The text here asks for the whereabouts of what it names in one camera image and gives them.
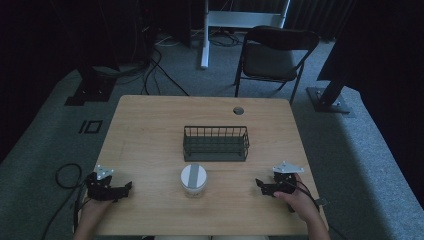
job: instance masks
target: white lid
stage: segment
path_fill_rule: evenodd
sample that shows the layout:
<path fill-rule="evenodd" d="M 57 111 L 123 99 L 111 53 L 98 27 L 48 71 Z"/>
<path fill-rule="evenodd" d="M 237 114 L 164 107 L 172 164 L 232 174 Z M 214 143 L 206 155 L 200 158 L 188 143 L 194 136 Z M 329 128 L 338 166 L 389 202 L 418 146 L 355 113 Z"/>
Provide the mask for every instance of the white lid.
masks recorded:
<path fill-rule="evenodd" d="M 181 182 L 190 189 L 201 188 L 206 183 L 206 171 L 198 163 L 186 166 L 181 172 Z"/>

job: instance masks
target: stand base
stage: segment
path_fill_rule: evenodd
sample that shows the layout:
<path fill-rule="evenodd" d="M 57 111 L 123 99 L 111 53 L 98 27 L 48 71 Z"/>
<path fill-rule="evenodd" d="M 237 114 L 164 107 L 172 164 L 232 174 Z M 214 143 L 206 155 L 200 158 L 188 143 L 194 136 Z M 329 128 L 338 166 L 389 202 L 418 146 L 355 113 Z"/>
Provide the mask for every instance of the stand base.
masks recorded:
<path fill-rule="evenodd" d="M 328 113 L 341 113 L 346 118 L 354 118 L 355 113 L 353 113 L 352 108 L 347 107 L 342 96 L 338 96 L 336 101 L 330 106 L 322 105 L 320 103 L 320 98 L 322 93 L 325 91 L 325 88 L 315 88 L 308 87 L 306 88 L 309 98 L 312 101 L 312 105 L 316 112 L 328 112 Z"/>
<path fill-rule="evenodd" d="M 65 106 L 83 106 L 85 102 L 107 102 L 112 94 L 116 83 L 115 78 L 104 78 L 98 76 L 99 86 L 94 90 L 87 91 L 87 83 L 81 81 L 74 96 L 68 97 Z"/>

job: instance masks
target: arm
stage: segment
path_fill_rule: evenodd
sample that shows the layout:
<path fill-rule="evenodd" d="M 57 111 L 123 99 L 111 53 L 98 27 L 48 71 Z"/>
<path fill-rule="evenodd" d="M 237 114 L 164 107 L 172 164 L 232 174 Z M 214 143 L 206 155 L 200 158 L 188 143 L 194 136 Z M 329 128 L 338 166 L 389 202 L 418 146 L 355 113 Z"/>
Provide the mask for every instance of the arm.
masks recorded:
<path fill-rule="evenodd" d="M 78 228 L 74 233 L 74 240 L 91 240 L 98 223 L 112 201 L 89 200 L 82 208 Z"/>
<path fill-rule="evenodd" d="M 296 179 L 297 181 L 302 182 L 298 174 L 296 174 Z M 307 191 L 303 184 L 297 184 L 297 186 Z M 328 234 L 327 227 L 325 226 L 321 215 L 316 209 L 315 204 L 305 193 L 296 189 L 292 194 L 275 192 L 274 196 L 283 199 L 285 202 L 290 204 L 299 217 L 306 222 L 310 240 L 330 239 L 330 235 Z"/>

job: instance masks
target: wooden table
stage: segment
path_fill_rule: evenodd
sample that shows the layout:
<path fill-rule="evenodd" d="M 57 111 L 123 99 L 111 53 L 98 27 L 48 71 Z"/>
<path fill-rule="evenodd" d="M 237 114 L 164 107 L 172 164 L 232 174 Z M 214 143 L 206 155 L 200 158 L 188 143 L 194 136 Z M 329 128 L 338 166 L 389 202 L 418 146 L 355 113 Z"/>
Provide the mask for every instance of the wooden table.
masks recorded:
<path fill-rule="evenodd" d="M 236 115 L 235 107 L 244 113 Z M 185 125 L 247 126 L 245 162 L 201 162 L 208 183 L 201 198 L 187 198 L 180 174 Z M 292 235 L 305 223 L 286 204 L 263 196 L 255 178 L 272 182 L 272 167 L 287 161 L 318 198 L 287 100 L 261 98 L 123 96 L 98 164 L 115 170 L 112 187 L 133 182 L 114 204 L 99 235 Z"/>

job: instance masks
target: black curtain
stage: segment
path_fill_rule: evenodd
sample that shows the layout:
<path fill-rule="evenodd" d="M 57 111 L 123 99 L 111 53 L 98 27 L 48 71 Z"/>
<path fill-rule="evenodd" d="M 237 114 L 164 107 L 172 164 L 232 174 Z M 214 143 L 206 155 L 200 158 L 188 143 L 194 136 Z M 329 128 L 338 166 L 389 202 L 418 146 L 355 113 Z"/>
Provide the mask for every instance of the black curtain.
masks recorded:
<path fill-rule="evenodd" d="M 423 1 L 358 0 L 318 77 L 360 92 L 421 206 L 423 23 Z"/>

